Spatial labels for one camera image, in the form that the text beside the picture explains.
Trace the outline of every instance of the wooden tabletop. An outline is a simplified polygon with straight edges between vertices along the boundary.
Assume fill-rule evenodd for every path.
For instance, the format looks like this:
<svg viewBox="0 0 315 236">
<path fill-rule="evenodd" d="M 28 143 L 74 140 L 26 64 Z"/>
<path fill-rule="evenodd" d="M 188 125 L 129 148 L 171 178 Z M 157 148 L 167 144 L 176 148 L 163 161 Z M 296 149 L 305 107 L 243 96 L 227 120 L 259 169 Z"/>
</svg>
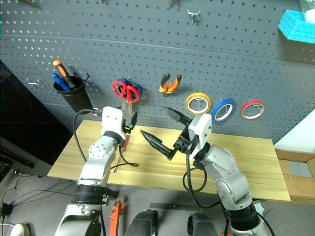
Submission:
<svg viewBox="0 0 315 236">
<path fill-rule="evenodd" d="M 88 148 L 100 137 L 101 128 L 99 121 L 84 120 L 77 129 L 80 145 L 87 158 Z M 175 129 L 135 126 L 124 157 L 127 161 L 138 163 L 140 166 L 120 166 L 116 173 L 110 174 L 108 182 L 184 190 L 182 176 L 186 172 L 185 155 L 178 152 L 172 161 L 168 161 L 164 155 L 147 143 L 139 132 L 140 129 L 154 134 L 170 148 L 181 133 L 181 130 Z M 253 198 L 290 201 L 284 176 L 270 139 L 211 134 L 208 142 L 226 148 L 234 154 L 239 169 L 250 183 Z M 117 152 L 112 166 L 116 165 L 118 156 Z M 77 180 L 83 164 L 84 161 L 72 137 L 48 176 Z M 202 184 L 203 173 L 197 170 L 192 171 L 191 175 L 194 188 L 198 188 Z M 202 192 L 216 193 L 210 177 Z"/>
</svg>

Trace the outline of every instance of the blue tape roll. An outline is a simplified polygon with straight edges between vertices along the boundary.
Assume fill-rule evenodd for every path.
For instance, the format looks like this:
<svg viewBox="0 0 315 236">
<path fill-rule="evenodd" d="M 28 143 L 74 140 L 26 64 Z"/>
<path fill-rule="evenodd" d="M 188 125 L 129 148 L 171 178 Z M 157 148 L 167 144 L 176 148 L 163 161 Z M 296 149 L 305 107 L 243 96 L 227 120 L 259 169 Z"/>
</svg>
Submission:
<svg viewBox="0 0 315 236">
<path fill-rule="evenodd" d="M 228 112 L 221 117 L 221 119 L 216 119 L 216 114 L 218 113 L 218 111 L 224 107 L 225 105 L 231 105 L 228 109 Z M 228 98 L 226 100 L 223 100 L 222 102 L 220 102 L 218 105 L 216 105 L 214 107 L 214 109 L 211 112 L 211 116 L 212 116 L 212 122 L 214 124 L 220 124 L 224 121 L 226 121 L 227 119 L 229 119 L 231 117 L 231 115 L 233 115 L 233 113 L 235 112 L 236 109 L 236 103 L 232 98 Z"/>
</svg>

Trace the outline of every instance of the orange tool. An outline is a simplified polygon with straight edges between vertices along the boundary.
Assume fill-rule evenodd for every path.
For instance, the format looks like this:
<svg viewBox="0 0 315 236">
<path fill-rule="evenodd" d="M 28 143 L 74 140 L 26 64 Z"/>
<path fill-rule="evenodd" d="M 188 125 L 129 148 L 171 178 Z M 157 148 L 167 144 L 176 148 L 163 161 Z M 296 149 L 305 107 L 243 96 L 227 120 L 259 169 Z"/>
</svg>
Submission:
<svg viewBox="0 0 315 236">
<path fill-rule="evenodd" d="M 127 149 L 127 146 L 129 144 L 129 140 L 130 140 L 130 135 L 129 134 L 126 134 L 126 139 L 125 139 L 125 143 L 123 145 L 123 149 L 122 149 L 122 152 L 125 152 L 126 149 Z"/>
<path fill-rule="evenodd" d="M 123 204 L 120 200 L 116 200 L 113 203 L 112 213 L 110 215 L 110 233 L 109 236 L 117 236 L 118 235 L 118 225 L 119 225 L 119 217 L 124 213 L 125 204 Z"/>
<path fill-rule="evenodd" d="M 63 63 L 61 60 L 55 60 L 53 61 L 53 65 L 56 66 L 59 70 L 59 72 L 63 75 L 64 80 L 67 82 L 69 85 L 70 89 L 73 89 L 75 87 L 74 83 L 71 81 L 70 75 L 68 74 L 67 70 L 63 66 Z"/>
<path fill-rule="evenodd" d="M 161 86 L 159 91 L 163 94 L 163 96 L 167 96 L 168 94 L 172 93 L 179 85 L 182 79 L 182 75 L 177 75 L 175 81 L 169 84 L 169 78 L 171 75 L 166 73 L 161 80 Z"/>
</svg>

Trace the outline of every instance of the black pen holder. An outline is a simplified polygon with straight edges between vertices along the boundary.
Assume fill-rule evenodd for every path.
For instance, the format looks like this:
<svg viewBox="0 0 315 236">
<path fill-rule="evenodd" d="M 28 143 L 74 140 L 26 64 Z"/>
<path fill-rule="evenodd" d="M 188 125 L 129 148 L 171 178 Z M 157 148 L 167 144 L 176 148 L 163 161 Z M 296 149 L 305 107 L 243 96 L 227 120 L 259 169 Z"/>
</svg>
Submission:
<svg viewBox="0 0 315 236">
<path fill-rule="evenodd" d="M 93 106 L 85 90 L 84 82 L 75 76 L 70 77 L 75 85 L 75 88 L 70 91 L 64 91 L 56 82 L 54 83 L 54 88 L 57 93 L 61 94 L 71 108 L 78 112 L 82 109 L 92 109 Z"/>
</svg>

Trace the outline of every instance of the blue screwdriver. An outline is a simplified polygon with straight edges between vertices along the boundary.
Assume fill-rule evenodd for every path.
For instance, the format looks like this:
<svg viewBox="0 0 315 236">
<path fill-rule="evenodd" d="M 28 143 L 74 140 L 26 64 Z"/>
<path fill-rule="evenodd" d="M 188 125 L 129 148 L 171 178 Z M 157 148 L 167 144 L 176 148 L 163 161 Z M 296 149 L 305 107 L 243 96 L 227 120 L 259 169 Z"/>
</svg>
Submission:
<svg viewBox="0 0 315 236">
<path fill-rule="evenodd" d="M 56 81 L 56 83 L 64 90 L 64 91 L 70 91 L 70 88 L 68 84 L 65 82 L 65 80 L 59 76 L 57 73 L 52 74 L 53 79 Z"/>
</svg>

